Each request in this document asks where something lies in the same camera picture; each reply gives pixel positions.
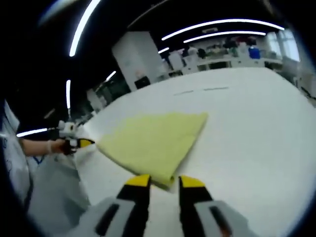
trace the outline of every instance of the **fluorescent light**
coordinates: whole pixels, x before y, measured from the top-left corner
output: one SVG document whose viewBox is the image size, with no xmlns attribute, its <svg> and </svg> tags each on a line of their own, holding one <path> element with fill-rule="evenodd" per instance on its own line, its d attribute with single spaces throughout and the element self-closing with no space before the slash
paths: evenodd
<svg viewBox="0 0 316 237">
<path fill-rule="evenodd" d="M 167 47 L 167 48 L 164 48 L 164 49 L 162 49 L 162 50 L 160 50 L 160 51 L 158 51 L 158 53 L 160 54 L 160 53 L 166 52 L 167 50 L 169 50 L 168 47 Z"/>
<path fill-rule="evenodd" d="M 66 82 L 66 101 L 67 109 L 70 109 L 70 80 Z"/>
<path fill-rule="evenodd" d="M 199 40 L 202 38 L 207 38 L 207 37 L 212 37 L 212 36 L 221 36 L 221 35 L 230 35 L 230 34 L 248 34 L 248 35 L 261 35 L 261 36 L 266 35 L 266 33 L 257 32 L 257 31 L 226 31 L 226 32 L 218 32 L 218 33 L 208 34 L 208 35 L 204 35 L 204 36 L 199 36 L 199 37 L 195 37 L 192 39 L 187 39 L 187 40 L 183 41 L 183 43 L 188 43 L 188 42 L 191 42 L 194 40 Z"/>
<path fill-rule="evenodd" d="M 180 33 L 183 33 L 185 31 L 189 31 L 189 30 L 192 30 L 192 29 L 195 29 L 195 28 L 199 28 L 199 27 L 203 27 L 203 26 L 209 26 L 209 25 L 214 25 L 214 24 L 233 23 L 233 22 L 246 22 L 246 23 L 260 24 L 260 25 L 270 26 L 270 27 L 273 27 L 273 28 L 276 28 L 276 29 L 284 31 L 283 27 L 277 26 L 277 25 L 272 24 L 272 23 L 264 22 L 264 21 L 250 20 L 250 19 L 226 19 L 226 20 L 209 21 L 209 22 L 197 24 L 197 25 L 194 25 L 194 26 L 190 26 L 190 27 L 184 28 L 182 30 L 173 32 L 172 34 L 169 34 L 169 35 L 163 37 L 161 40 L 166 40 L 166 39 L 171 38 L 173 36 L 176 36 L 176 35 L 178 35 Z"/>
<path fill-rule="evenodd" d="M 90 17 L 90 15 L 92 14 L 92 12 L 94 11 L 94 9 L 96 8 L 96 6 L 98 5 L 98 3 L 100 2 L 101 0 L 92 0 L 89 4 L 89 6 L 87 7 L 87 9 L 85 10 L 80 22 L 79 22 L 79 25 L 76 29 L 76 32 L 75 32 L 75 35 L 74 35 L 74 39 L 73 39 L 73 42 L 71 44 L 71 48 L 70 48 L 70 52 L 69 52 L 69 56 L 70 57 L 73 57 L 76 53 L 76 49 L 77 49 L 77 46 L 78 46 L 78 43 L 79 43 L 79 40 L 80 40 L 80 36 L 83 32 L 83 29 Z"/>
<path fill-rule="evenodd" d="M 46 132 L 47 130 L 48 130 L 47 128 L 41 128 L 41 129 L 36 129 L 36 130 L 28 131 L 28 132 L 21 132 L 21 133 L 18 133 L 16 136 L 17 137 L 24 137 L 24 136 L 31 135 L 34 133 Z"/>
<path fill-rule="evenodd" d="M 109 81 L 111 79 L 111 77 L 114 76 L 114 74 L 117 73 L 116 71 L 112 72 L 106 79 L 105 82 Z"/>
</svg>

